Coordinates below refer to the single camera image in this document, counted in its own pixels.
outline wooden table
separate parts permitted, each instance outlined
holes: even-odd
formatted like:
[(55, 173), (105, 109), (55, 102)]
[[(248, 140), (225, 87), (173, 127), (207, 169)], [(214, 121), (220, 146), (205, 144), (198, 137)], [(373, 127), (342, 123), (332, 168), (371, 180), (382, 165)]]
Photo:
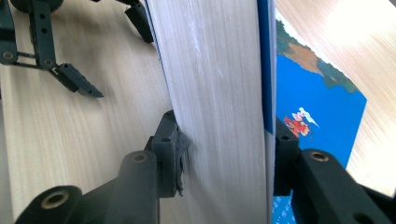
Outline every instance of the wooden table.
[[(279, 0), (277, 7), (367, 97), (347, 169), (363, 185), (392, 195), (396, 7), (387, 0)], [(14, 217), (45, 189), (76, 185), (86, 192), (114, 177), (122, 157), (143, 149), (171, 109), (156, 49), (124, 9), (115, 1), (68, 0), (52, 18), (58, 61), (78, 68), (103, 99), (71, 93), (42, 71), (0, 66)], [(13, 13), (19, 50), (32, 51), (27, 16)]]
[[(28, 16), (14, 16), (19, 51), (33, 52)], [(172, 108), (153, 44), (116, 1), (68, 0), (52, 17), (58, 63), (72, 63), (104, 98), (70, 92), (49, 73), (0, 66), (14, 217), (40, 192), (84, 192), (117, 176)]]
[(309, 47), (367, 98), (347, 170), (359, 183), (393, 195), (396, 7), (388, 0), (279, 0), (277, 8)]

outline book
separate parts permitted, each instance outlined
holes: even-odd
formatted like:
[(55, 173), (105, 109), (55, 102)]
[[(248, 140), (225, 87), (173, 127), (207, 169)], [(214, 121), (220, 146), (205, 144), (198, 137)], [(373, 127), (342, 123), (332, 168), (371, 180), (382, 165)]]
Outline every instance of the book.
[[(330, 152), (347, 166), (366, 98), (345, 74), (291, 36), (284, 22), (276, 21), (276, 116), (299, 138), (300, 149)], [(290, 197), (274, 198), (273, 223), (295, 223)]]
[[(266, 149), (275, 145), (275, 110), (266, 109), (262, 94), (274, 79), (262, 77), (257, 2), (147, 0), (147, 6), (177, 123), (191, 140), (184, 197), (169, 206), (162, 200), (162, 218), (268, 223), (275, 151)], [(269, 21), (260, 26), (275, 27)]]

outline blue book cover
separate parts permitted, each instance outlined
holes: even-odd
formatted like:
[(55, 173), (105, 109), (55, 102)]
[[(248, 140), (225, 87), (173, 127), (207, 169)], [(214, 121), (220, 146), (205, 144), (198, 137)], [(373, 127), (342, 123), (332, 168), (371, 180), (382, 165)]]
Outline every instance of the blue book cover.
[[(347, 166), (365, 104), (349, 78), (276, 21), (276, 116), (302, 150), (328, 151)], [(273, 223), (295, 223), (290, 197), (274, 197)]]
[(275, 167), (275, 105), (276, 105), (276, 23), (275, 1), (259, 0), (260, 50), (262, 60), (262, 114), (264, 118), (265, 163), (267, 177), (268, 213), (273, 203), (273, 187)]

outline cover illustration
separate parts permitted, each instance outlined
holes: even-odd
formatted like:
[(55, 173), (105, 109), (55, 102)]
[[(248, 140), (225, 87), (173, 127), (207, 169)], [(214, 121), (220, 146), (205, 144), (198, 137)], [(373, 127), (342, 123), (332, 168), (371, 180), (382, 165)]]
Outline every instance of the cover illustration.
[[(366, 99), (342, 72), (291, 37), (276, 21), (276, 116), (301, 149), (332, 153), (347, 166)], [(274, 197), (273, 223), (295, 223), (290, 197)]]

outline black plastic bracket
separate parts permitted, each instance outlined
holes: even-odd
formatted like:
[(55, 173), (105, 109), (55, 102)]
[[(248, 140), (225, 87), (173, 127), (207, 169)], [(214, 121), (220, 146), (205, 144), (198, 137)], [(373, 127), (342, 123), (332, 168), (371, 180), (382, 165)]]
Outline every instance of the black plastic bracket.
[(116, 179), (84, 195), (73, 186), (49, 189), (27, 206), (16, 223), (158, 224), (159, 198), (181, 193), (181, 156), (188, 146), (173, 111), (168, 111), (145, 150), (123, 159)]
[[(101, 0), (91, 0), (93, 2), (100, 2)], [(147, 43), (152, 43), (154, 38), (152, 37), (151, 30), (149, 27), (149, 20), (146, 13), (146, 9), (139, 2), (139, 0), (117, 0), (125, 5), (130, 6), (126, 9), (125, 14), (128, 16), (131, 23), (136, 28), (137, 32), (142, 36), (143, 40)]]
[(291, 194), (297, 223), (395, 223), (395, 200), (358, 185), (330, 153), (298, 148), (298, 139), (276, 123), (275, 196)]
[[(50, 2), (47, 0), (26, 0), (30, 19), (30, 36), (35, 54), (17, 51), (15, 27), (8, 0), (0, 1), (0, 63), (27, 68), (41, 69), (54, 75), (70, 91), (83, 95), (103, 97), (70, 63), (56, 63), (55, 48), (50, 22)], [(19, 57), (35, 59), (35, 64), (19, 63)]]

